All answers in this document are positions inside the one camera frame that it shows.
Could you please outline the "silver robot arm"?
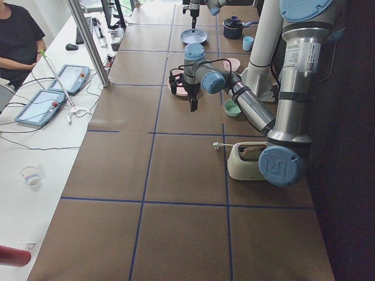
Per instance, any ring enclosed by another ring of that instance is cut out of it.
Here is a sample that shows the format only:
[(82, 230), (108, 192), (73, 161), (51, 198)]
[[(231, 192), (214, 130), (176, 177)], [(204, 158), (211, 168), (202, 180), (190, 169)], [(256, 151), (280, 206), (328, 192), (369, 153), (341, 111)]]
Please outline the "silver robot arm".
[[(208, 7), (211, 15), (215, 16), (220, 12), (222, 6), (228, 5), (230, 0), (204, 0), (204, 4)], [(196, 22), (200, 13), (201, 0), (183, 0), (183, 14), (190, 11), (192, 17), (192, 32), (195, 33)]]
[[(243, 74), (213, 67), (201, 44), (185, 47), (181, 73), (169, 74), (171, 92), (187, 91), (190, 109), (197, 109), (200, 89), (225, 91), (246, 120), (267, 137), (258, 158), (262, 176), (279, 187), (300, 181), (308, 168), (311, 139), (309, 110), (321, 47), (340, 37), (346, 1), (265, 1), (247, 68)], [(279, 40), (286, 43), (278, 95), (272, 113), (264, 105), (271, 91), (271, 65)]]

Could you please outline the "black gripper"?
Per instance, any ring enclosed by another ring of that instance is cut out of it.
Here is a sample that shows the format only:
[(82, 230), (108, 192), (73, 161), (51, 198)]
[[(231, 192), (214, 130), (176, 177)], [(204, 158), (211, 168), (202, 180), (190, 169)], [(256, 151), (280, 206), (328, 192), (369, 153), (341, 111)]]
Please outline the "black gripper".
[(173, 68), (169, 71), (169, 76), (171, 74), (183, 73), (183, 87), (187, 91), (187, 97), (190, 103), (190, 112), (194, 112), (197, 110), (198, 107), (198, 100), (197, 94), (200, 89), (200, 84), (193, 78), (190, 74), (188, 74), (182, 68)]
[(201, 0), (183, 0), (183, 14), (186, 13), (186, 11), (190, 11), (190, 15), (192, 17), (192, 32), (195, 32), (196, 30), (196, 19), (199, 16), (200, 12), (200, 3)]

